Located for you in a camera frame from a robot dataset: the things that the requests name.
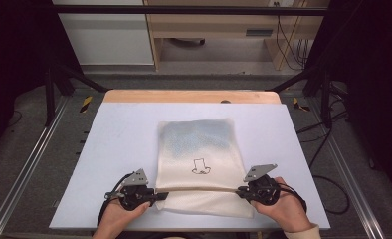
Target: white cabinet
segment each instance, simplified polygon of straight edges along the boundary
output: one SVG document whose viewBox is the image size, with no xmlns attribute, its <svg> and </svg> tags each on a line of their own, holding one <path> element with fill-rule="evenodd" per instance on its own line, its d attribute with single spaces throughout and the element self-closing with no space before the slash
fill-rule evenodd
<svg viewBox="0 0 392 239">
<path fill-rule="evenodd" d="M 142 5 L 141 0 L 53 0 L 53 3 Z M 153 65 L 145 15 L 59 15 L 81 65 Z"/>
</svg>

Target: hand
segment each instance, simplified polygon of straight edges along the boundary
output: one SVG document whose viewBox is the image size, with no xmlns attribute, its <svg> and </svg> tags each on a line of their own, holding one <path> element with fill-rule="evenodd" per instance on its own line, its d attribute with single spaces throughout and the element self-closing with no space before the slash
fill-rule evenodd
<svg viewBox="0 0 392 239">
<path fill-rule="evenodd" d="M 280 177 L 275 178 L 275 181 L 286 184 Z M 302 232 L 313 227 L 299 200 L 288 192 L 281 191 L 280 199 L 272 206 L 265 206 L 257 201 L 251 201 L 251 204 L 259 213 L 275 220 L 286 232 Z"/>
<path fill-rule="evenodd" d="M 145 202 L 133 211 L 127 211 L 121 206 L 118 199 L 113 200 L 103 213 L 102 220 L 93 238 L 117 237 L 132 220 L 141 216 L 149 206 L 150 203 Z"/>
</svg>

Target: white bag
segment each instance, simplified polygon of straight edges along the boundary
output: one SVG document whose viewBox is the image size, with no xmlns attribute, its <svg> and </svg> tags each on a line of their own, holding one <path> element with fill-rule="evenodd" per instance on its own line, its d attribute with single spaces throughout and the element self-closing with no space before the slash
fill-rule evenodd
<svg viewBox="0 0 392 239">
<path fill-rule="evenodd" d="M 161 122 L 156 188 L 244 185 L 246 175 L 230 119 Z M 176 191 L 159 210 L 252 218 L 253 207 L 234 192 Z"/>
</svg>

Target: gray floor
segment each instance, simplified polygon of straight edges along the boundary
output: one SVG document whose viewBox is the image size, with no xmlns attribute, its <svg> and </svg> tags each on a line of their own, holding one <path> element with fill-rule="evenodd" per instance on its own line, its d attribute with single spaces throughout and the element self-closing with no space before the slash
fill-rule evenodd
<svg viewBox="0 0 392 239">
<path fill-rule="evenodd" d="M 103 75 L 90 72 L 89 76 L 96 82 L 116 89 L 264 90 L 285 81 L 297 72 L 273 70 L 271 60 L 263 54 L 266 48 L 262 41 L 207 40 L 204 46 L 191 44 L 167 42 L 163 52 L 162 68 L 157 73 L 145 69 L 109 75 L 107 72 Z M 234 49 L 246 47 L 251 50 L 232 54 L 230 46 Z M 297 84 L 281 93 L 282 102 L 289 107 L 295 129 L 317 122 L 314 112 L 293 108 L 294 97 L 298 98 L 302 106 L 314 107 L 312 104 L 317 102 L 316 98 L 303 97 L 300 93 L 302 84 Z M 44 235 L 41 236 L 42 238 L 49 238 L 49 235 L 90 235 L 86 231 L 58 231 L 48 228 L 56 210 L 55 204 L 63 196 L 82 150 L 82 141 L 87 137 L 86 131 L 90 130 L 103 98 L 103 94 L 82 84 L 75 82 L 75 85 L 77 90 L 68 98 L 67 108 L 57 129 L 5 226 L 6 235 L 33 233 Z M 93 100 L 86 113 L 79 113 L 86 96 L 93 96 Z M 19 113 L 22 117 L 17 123 L 8 127 L 0 139 L 0 205 L 44 129 L 46 115 L 44 89 L 37 88 L 19 97 L 15 109 L 12 122 L 19 118 Z M 332 114 L 336 115 L 342 111 L 344 105 L 337 103 Z M 322 135 L 322 129 L 317 128 L 300 134 L 299 138 L 300 141 L 305 141 Z M 385 238 L 392 238 L 392 185 L 386 174 L 369 168 L 366 152 L 349 122 L 344 119 L 335 122 L 330 139 L 337 142 Z M 307 161 L 313 158 L 320 143 L 321 139 L 301 143 Z M 328 143 L 318 155 L 311 171 L 315 175 L 327 176 L 344 187 L 344 180 L 338 172 Z M 315 182 L 325 208 L 334 211 L 342 210 L 345 198 L 341 191 L 321 179 Z M 86 196 L 78 195 L 78 200 L 86 200 Z M 322 237 L 368 238 L 358 216 L 359 209 L 353 205 L 355 203 L 351 202 L 350 209 L 343 215 L 327 214 L 332 228 L 322 231 Z M 215 237 L 229 238 L 228 235 L 215 235 Z"/>
</svg>

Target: white table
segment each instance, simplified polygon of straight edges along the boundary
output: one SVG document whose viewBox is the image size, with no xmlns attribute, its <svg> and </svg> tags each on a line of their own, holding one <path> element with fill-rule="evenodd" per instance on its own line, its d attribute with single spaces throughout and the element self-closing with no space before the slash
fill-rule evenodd
<svg viewBox="0 0 392 239">
<path fill-rule="evenodd" d="M 205 103 L 188 103 L 192 102 L 189 99 Z M 217 103 L 222 100 L 245 103 Z M 157 126 L 160 121 L 223 118 L 234 121 L 245 169 L 249 170 L 252 165 L 276 163 L 278 168 L 269 176 L 282 176 L 306 201 L 310 220 L 321 229 L 330 228 L 287 106 L 280 104 L 278 95 L 188 91 L 108 92 L 50 228 L 95 229 L 104 194 L 111 191 L 124 175 L 139 168 L 146 172 L 148 187 L 155 187 Z M 253 219 L 244 219 L 185 215 L 152 207 L 127 230 L 261 231 L 278 227 L 273 220 L 258 213 Z"/>
</svg>

